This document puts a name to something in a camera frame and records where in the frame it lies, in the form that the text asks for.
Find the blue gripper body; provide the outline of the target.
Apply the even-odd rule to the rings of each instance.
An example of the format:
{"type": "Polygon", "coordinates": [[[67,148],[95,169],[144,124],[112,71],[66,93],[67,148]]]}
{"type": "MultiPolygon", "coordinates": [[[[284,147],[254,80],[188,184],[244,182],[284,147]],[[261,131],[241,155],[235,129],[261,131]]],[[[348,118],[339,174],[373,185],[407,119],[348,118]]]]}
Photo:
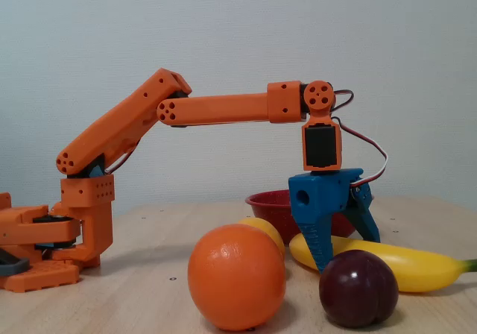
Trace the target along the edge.
{"type": "Polygon", "coordinates": [[[350,184],[360,179],[361,168],[309,172],[288,179],[294,219],[328,218],[342,212],[350,198],[350,184]]]}

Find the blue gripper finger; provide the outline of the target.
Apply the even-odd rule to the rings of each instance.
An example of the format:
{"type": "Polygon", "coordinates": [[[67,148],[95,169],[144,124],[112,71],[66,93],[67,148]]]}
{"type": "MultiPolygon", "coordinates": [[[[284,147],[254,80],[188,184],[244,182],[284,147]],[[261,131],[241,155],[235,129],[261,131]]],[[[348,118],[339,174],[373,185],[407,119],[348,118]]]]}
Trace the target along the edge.
{"type": "Polygon", "coordinates": [[[372,200],[372,192],[367,183],[351,188],[344,215],[363,240],[380,243],[379,228],[370,213],[372,200]]]}
{"type": "Polygon", "coordinates": [[[322,273],[334,256],[331,237],[332,217],[325,215],[316,220],[301,219],[297,225],[309,247],[317,269],[322,273]]]}

